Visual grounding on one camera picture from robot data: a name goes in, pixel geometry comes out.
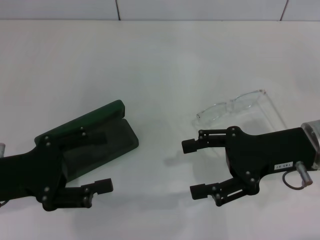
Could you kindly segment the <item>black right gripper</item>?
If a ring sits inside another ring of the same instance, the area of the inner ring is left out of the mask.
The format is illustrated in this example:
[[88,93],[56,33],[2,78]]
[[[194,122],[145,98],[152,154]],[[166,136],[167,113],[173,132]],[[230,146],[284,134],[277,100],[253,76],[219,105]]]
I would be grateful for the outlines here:
[[298,162],[307,170],[315,166],[316,149],[301,127],[251,135],[238,126],[201,129],[197,139],[181,142],[184,154],[205,148],[225,147],[231,178],[190,186],[193,200],[213,198],[217,207],[259,193],[260,180],[271,174],[294,170]]

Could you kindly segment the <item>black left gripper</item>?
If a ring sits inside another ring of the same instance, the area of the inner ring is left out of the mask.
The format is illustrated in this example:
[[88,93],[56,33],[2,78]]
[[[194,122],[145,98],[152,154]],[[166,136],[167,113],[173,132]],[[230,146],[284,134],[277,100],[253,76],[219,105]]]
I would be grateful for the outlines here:
[[103,132],[85,127],[53,129],[31,151],[0,159],[0,200],[35,197],[40,203],[91,203],[94,194],[114,190],[110,178],[80,187],[65,187],[67,167],[64,151],[106,144]]

